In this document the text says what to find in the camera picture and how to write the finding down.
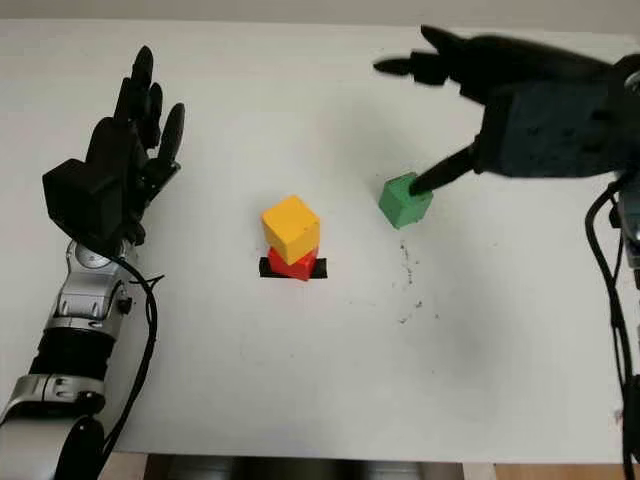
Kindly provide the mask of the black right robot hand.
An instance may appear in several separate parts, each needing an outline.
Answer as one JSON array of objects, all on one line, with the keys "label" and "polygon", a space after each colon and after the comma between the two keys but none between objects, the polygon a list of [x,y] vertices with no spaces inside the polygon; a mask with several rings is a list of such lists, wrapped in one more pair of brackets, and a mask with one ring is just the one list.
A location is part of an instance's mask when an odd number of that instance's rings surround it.
[{"label": "black right robot hand", "polygon": [[499,35],[463,38],[424,25],[432,51],[378,60],[376,71],[441,87],[483,106],[470,145],[409,186],[413,196],[475,172],[509,178],[584,178],[639,168],[639,57],[615,63]]}]

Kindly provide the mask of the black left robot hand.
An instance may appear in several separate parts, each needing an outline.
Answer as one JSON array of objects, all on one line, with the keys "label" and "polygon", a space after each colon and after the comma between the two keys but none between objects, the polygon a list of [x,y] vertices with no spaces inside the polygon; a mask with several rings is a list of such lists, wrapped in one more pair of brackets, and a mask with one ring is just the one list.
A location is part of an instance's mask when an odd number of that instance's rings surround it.
[{"label": "black left robot hand", "polygon": [[91,187],[92,234],[100,242],[145,241],[145,210],[180,169],[186,109],[175,104],[161,120],[163,91],[152,80],[154,58],[143,46],[120,87],[114,114],[94,128],[86,164],[97,175]]}]

